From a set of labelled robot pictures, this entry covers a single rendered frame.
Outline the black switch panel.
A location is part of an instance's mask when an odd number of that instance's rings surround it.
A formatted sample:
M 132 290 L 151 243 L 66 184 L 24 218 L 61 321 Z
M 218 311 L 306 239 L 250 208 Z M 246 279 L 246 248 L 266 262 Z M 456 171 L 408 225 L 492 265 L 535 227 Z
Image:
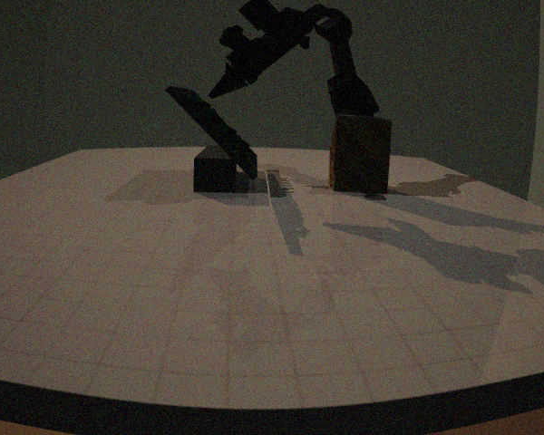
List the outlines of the black switch panel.
M 169 86 L 165 90 L 218 145 L 208 145 L 194 158 L 193 192 L 230 192 L 239 167 L 254 180 L 257 155 L 215 108 L 193 89 Z

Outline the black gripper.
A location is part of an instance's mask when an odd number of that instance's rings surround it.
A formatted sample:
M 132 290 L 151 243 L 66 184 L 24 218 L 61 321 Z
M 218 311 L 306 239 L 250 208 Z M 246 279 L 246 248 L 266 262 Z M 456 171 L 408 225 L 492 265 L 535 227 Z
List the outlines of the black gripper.
M 277 48 L 264 36 L 255 41 L 257 43 L 245 53 L 238 50 L 226 55 L 232 67 L 226 62 L 226 73 L 209 93 L 211 99 L 248 86 L 245 80 L 252 85 L 268 66 L 282 57 Z

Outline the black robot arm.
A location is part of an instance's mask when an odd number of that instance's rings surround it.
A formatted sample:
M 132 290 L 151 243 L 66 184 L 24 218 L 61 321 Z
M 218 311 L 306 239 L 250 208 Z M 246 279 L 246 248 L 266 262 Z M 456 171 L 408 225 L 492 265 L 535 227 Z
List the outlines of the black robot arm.
M 335 76 L 327 81 L 328 93 L 335 112 L 343 114 L 374 116 L 379 112 L 379 107 L 374 100 L 369 88 L 356 76 L 351 48 L 348 40 L 353 32 L 349 18 L 334 8 L 326 8 L 321 4 L 313 5 L 305 12 L 286 7 L 278 10 L 268 0 L 250 0 L 239 8 L 256 27 L 258 31 L 264 31 L 267 38 L 283 56 L 298 44 L 303 49 L 309 48 L 309 34 L 314 28 L 316 33 L 329 41 L 330 52 L 333 58 Z M 330 17 L 319 26 L 316 24 L 324 17 Z M 314 28 L 313 28 L 314 27 Z M 245 53 L 253 41 L 242 35 L 243 28 L 237 24 L 227 27 L 219 42 L 234 51 L 241 50 Z

